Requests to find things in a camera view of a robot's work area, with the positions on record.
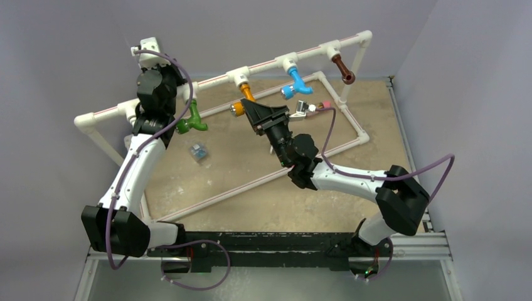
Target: blue faucet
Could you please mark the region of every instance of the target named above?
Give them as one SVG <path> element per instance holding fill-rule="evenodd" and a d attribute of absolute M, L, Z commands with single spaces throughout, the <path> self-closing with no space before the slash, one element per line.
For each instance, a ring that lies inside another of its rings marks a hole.
<path fill-rule="evenodd" d="M 294 79 L 294 84 L 291 86 L 284 86 L 281 88 L 281 94 L 283 95 L 283 98 L 288 100 L 296 93 L 301 94 L 312 94 L 312 87 L 305 86 L 305 82 L 303 82 L 303 79 L 299 76 L 299 73 L 297 72 L 297 67 L 290 67 L 288 69 L 288 74 Z"/>

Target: tan table surface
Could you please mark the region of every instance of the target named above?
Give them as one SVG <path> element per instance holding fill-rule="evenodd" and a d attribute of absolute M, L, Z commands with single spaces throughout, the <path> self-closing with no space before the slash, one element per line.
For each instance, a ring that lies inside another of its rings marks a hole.
<path fill-rule="evenodd" d="M 288 80 L 252 80 L 257 93 Z M 338 93 L 343 84 L 331 80 Z M 268 105 L 288 105 L 293 112 L 297 100 L 319 103 L 331 100 L 319 81 L 309 83 L 312 95 L 297 95 L 286 102 L 276 93 L 258 100 Z M 206 110 L 242 97 L 234 84 L 221 85 L 198 94 L 199 110 Z M 348 106 L 370 141 L 332 156 L 335 164 L 360 169 L 388 169 L 392 164 L 408 169 L 403 141 L 385 82 L 358 81 L 348 97 Z M 294 136 L 312 135 L 321 150 L 332 112 L 319 113 L 291 122 Z M 205 118 L 206 132 L 191 130 L 175 134 L 154 170 L 146 189 L 150 214 L 160 218 L 204 199 L 223 193 L 281 168 L 269 154 L 266 136 L 255 135 L 245 116 L 222 112 Z M 356 138 L 356 132 L 338 112 L 328 149 Z M 209 156 L 198 164 L 188 152 L 203 143 Z M 360 220 L 378 211 L 375 204 L 334 191 L 299 189 L 287 176 L 205 208 L 179 220 L 187 230 L 203 231 L 354 231 Z"/>

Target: pink object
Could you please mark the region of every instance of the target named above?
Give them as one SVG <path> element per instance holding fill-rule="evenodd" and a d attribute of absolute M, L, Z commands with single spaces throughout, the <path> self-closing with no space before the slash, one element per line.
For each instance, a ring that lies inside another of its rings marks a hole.
<path fill-rule="evenodd" d="M 317 108 L 330 108 L 331 107 L 331 102 L 320 102 L 319 104 L 316 105 Z M 315 112 L 307 112 L 307 117 L 310 117 L 310 116 L 314 116 L 318 114 L 318 111 L 315 111 Z"/>

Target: gray wall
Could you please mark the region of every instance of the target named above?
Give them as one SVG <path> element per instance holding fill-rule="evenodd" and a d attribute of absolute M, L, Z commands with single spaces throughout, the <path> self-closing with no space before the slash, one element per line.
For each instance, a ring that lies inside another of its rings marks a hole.
<path fill-rule="evenodd" d="M 530 1 L 439 0 L 396 78 L 416 165 L 457 156 L 430 212 L 468 301 L 532 293 L 531 31 Z"/>
<path fill-rule="evenodd" d="M 5 301 L 73 299 L 88 250 L 83 206 L 97 202 L 117 171 L 73 118 L 135 91 L 135 61 L 102 3 L 45 2 L 0 4 Z M 126 129 L 125 122 L 105 127 L 118 144 L 123 133 L 113 126 Z"/>
<path fill-rule="evenodd" d="M 164 50 L 196 76 L 218 75 L 369 29 L 374 40 L 359 75 L 383 77 L 399 70 L 436 0 L 108 2 L 129 43 L 157 36 Z M 352 60 L 354 48 L 343 56 Z M 338 73 L 324 58 L 299 66 L 303 72 Z"/>

